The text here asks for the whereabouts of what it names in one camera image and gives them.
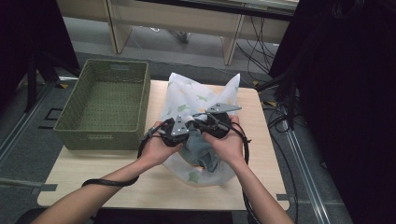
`finger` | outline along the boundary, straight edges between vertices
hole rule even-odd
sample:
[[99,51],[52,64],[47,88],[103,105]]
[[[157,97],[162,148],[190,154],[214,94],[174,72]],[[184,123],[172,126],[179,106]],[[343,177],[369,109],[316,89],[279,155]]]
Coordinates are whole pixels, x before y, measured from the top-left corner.
[[162,122],[160,122],[160,121],[155,121],[153,128],[159,126],[161,123],[162,123]]
[[238,118],[238,116],[229,115],[229,117],[230,117],[231,122],[239,123],[239,118]]
[[175,152],[179,151],[182,147],[183,147],[183,144],[180,143],[177,146],[172,147],[172,151],[175,153]]
[[206,140],[206,142],[212,144],[217,138],[210,135],[209,133],[202,133],[203,138]]

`black cable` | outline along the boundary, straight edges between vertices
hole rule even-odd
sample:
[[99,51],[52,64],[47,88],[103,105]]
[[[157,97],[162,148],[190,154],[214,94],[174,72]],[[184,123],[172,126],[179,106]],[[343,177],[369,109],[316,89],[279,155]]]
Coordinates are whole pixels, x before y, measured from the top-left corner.
[[265,50],[264,50],[264,47],[263,47],[264,42],[263,42],[263,29],[262,29],[262,27],[264,26],[264,18],[261,18],[261,29],[260,29],[259,33],[257,33],[257,29],[256,29],[256,26],[254,25],[253,17],[250,17],[250,21],[251,21],[251,24],[253,26],[254,33],[256,34],[257,42],[259,42],[260,46],[262,47],[262,56],[264,57],[266,68],[269,71],[271,69],[272,65],[269,62],[269,60],[267,58],[268,55],[265,53]]
[[[296,96],[295,98],[296,98],[296,101],[297,101],[297,102],[300,102],[298,96]],[[302,116],[302,115],[303,115],[303,113],[300,112],[299,105],[298,105],[298,104],[294,104],[293,119],[294,119],[294,118],[297,118],[297,117],[300,117],[300,116]],[[297,124],[298,126],[303,127],[303,128],[308,127],[307,124],[301,124],[301,123],[297,122],[296,120],[293,120],[293,124]]]
[[245,55],[245,57],[247,57],[250,61],[255,63],[265,74],[268,74],[268,69],[263,64],[261,64],[257,59],[251,57],[247,52],[245,52],[241,48],[241,46],[239,46],[238,43],[236,43],[236,46],[242,51],[242,53]]
[[[247,41],[248,45],[249,45],[251,48],[253,48],[255,51],[259,52],[260,54],[265,54],[265,52],[259,51],[258,49],[255,49],[254,46],[250,44],[250,41],[248,41],[247,39],[246,39],[246,41]],[[267,49],[267,51],[271,53],[271,55],[268,55],[268,54],[267,54],[267,57],[270,57],[270,58],[274,59],[275,54],[274,54],[273,52],[271,52],[271,51],[267,48],[267,46],[265,45],[265,43],[263,43],[263,45],[264,45],[265,49]]]
[[[297,187],[296,187],[296,184],[295,184],[294,175],[293,175],[293,172],[292,172],[292,170],[290,168],[290,164],[289,164],[288,159],[286,158],[284,150],[282,149],[280,144],[276,141],[274,135],[271,133],[271,129],[273,127],[275,127],[276,131],[279,132],[279,130],[277,129],[276,125],[288,118],[288,116],[285,113],[283,113],[283,112],[278,110],[278,108],[280,106],[282,106],[282,105],[285,105],[285,104],[277,104],[276,108],[264,108],[263,110],[273,110],[273,112],[271,113],[270,119],[269,119],[269,121],[267,123],[267,127],[268,127],[268,130],[269,130],[271,138],[276,143],[277,148],[279,149],[280,153],[282,154],[282,157],[283,157],[283,159],[284,159],[284,161],[286,163],[286,166],[288,167],[288,170],[290,172],[291,184],[292,184],[292,187],[293,187],[293,190],[294,190],[294,201],[296,202],[296,216],[295,216],[295,219],[294,219],[294,223],[297,224],[298,223],[298,216],[299,216],[299,207],[298,207],[298,192],[297,192]],[[276,118],[276,119],[272,119],[272,116],[275,113],[280,114],[281,116]],[[295,118],[297,116],[301,116],[301,114],[295,114],[293,117]],[[286,132],[288,130],[289,130],[289,126],[288,126],[287,130],[281,131],[281,133],[284,133],[284,132]]]

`wooden table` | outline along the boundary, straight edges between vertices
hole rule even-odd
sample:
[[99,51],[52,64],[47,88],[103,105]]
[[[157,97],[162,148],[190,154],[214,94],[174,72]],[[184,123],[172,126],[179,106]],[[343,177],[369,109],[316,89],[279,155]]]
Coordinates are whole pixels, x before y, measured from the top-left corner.
[[[221,86],[209,86],[216,92]],[[159,119],[163,109],[167,82],[151,80],[146,130]],[[276,198],[286,194],[276,155],[266,126],[258,93],[240,88],[237,112],[249,144],[249,166]],[[90,178],[97,178],[115,171],[135,160],[137,151],[68,150],[63,147],[46,184],[56,184],[55,191],[42,191],[38,203],[50,206],[64,195],[80,188]],[[289,201],[279,201],[284,209]],[[145,172],[131,187],[123,188],[104,207],[175,210],[245,210],[242,190],[236,177],[224,186],[194,187],[185,184],[160,165]]]

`floor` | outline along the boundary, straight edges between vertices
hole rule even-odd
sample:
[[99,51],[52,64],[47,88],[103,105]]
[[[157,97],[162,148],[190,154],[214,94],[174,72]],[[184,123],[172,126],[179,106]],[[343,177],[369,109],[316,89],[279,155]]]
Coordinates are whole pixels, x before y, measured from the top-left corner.
[[[242,78],[241,86],[251,88],[256,84],[255,81],[261,84],[271,79],[265,75],[257,65],[250,62],[240,49],[235,50],[232,64],[224,65],[220,36],[191,34],[189,42],[182,43],[170,31],[149,27],[135,27],[122,54],[114,54],[112,52],[110,35],[106,23],[70,18],[64,18],[64,21],[79,60],[86,60],[89,57],[111,57],[150,61],[154,65],[154,72],[162,73],[162,79],[164,80],[166,80],[166,77],[168,77],[170,73],[162,71],[161,64],[169,65],[167,68],[171,67],[171,69],[174,69],[181,75],[185,75],[189,72],[194,73],[194,76],[197,79],[201,78],[203,82],[213,81],[221,83],[230,79],[231,76],[236,73],[240,73]],[[254,46],[255,43],[255,41],[250,41],[248,43],[246,40],[238,40],[241,49],[249,53],[252,50],[249,44]],[[276,54],[276,44],[267,43],[266,47],[272,53]],[[252,56],[258,58],[258,60],[263,60],[263,58],[259,58],[262,57],[262,55],[257,52],[253,52]],[[205,71],[205,73],[201,75],[199,73],[196,74],[197,71]],[[68,76],[67,73],[61,73],[62,76]],[[56,96],[56,91],[58,90],[55,89],[55,92],[51,93],[52,97],[60,97]],[[18,91],[15,96],[15,101],[23,101],[25,93],[26,92],[23,90]],[[263,102],[272,103],[274,101],[272,96],[273,93],[273,89],[263,91],[260,97]],[[52,105],[50,106],[62,107],[62,101],[64,101],[64,99],[59,99],[58,102],[51,102]],[[6,111],[4,116],[0,119],[0,124],[3,127],[0,132],[1,141],[5,140],[7,133],[12,130],[13,126],[18,121],[19,115],[13,111],[18,111],[19,107],[21,107],[21,104],[11,104],[9,110]],[[265,104],[263,108],[267,123],[282,116],[280,112],[276,111],[276,109],[280,107]],[[304,117],[297,118],[295,123],[295,134],[302,154],[304,155],[304,159],[306,160],[308,173],[312,176],[316,190],[323,201],[324,210],[327,212],[328,220],[330,221],[327,222],[318,218],[318,214],[316,214],[316,210],[314,210],[315,206],[313,206],[315,204],[312,203],[312,199],[306,188],[304,174],[301,173],[298,162],[296,162],[295,152],[290,148],[290,140],[285,133],[276,131],[284,128],[282,126],[283,124],[279,123],[271,128],[270,131],[275,137],[274,146],[276,155],[290,198],[290,209],[288,213],[293,219],[298,216],[298,222],[300,223],[352,223],[342,199],[338,195],[336,187],[332,182],[330,174],[323,167],[323,164],[320,163],[320,153],[316,147],[315,140],[310,134],[309,126],[304,122]],[[42,141],[45,141],[48,137],[53,137],[51,135],[52,133],[43,134],[45,137],[43,137]],[[25,136],[24,138],[32,138],[33,141],[34,136]],[[23,139],[22,142],[28,144],[28,140],[29,139]],[[54,147],[61,144],[62,143],[56,141],[51,143]],[[9,169],[21,159],[22,155],[18,155],[16,150],[12,152],[9,157],[10,159],[5,162],[3,166],[0,165],[0,177],[18,179],[18,174],[13,175],[12,172],[15,171],[9,171]],[[52,165],[51,162],[48,162],[43,169],[50,170]],[[36,174],[32,173],[32,171],[30,172],[31,174],[29,171],[25,174],[25,176],[32,177],[32,179],[29,179],[30,182],[33,181],[36,183],[45,181],[45,178],[35,177]],[[0,211],[4,208],[2,203],[7,202],[7,200],[12,201],[18,199],[18,203],[23,204],[22,208],[11,206],[12,209],[8,208],[7,213],[0,212],[0,223],[14,223],[16,218],[21,214],[22,209],[26,210],[28,208],[37,207],[35,204],[36,195],[32,194],[32,188],[10,187],[1,183],[0,188],[3,191],[3,194],[0,194]],[[233,212],[233,223],[247,223],[246,214],[244,212]]]

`forearm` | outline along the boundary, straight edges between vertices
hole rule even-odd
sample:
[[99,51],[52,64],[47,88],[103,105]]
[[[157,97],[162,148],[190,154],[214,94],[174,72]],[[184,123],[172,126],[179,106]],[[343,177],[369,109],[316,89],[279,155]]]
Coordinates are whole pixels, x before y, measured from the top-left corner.
[[264,187],[244,161],[232,163],[242,189],[260,223],[292,223],[285,210]]
[[[137,160],[102,178],[127,181],[141,175],[149,168],[146,162]],[[120,189],[120,187],[87,185],[63,197],[34,223],[83,223]]]

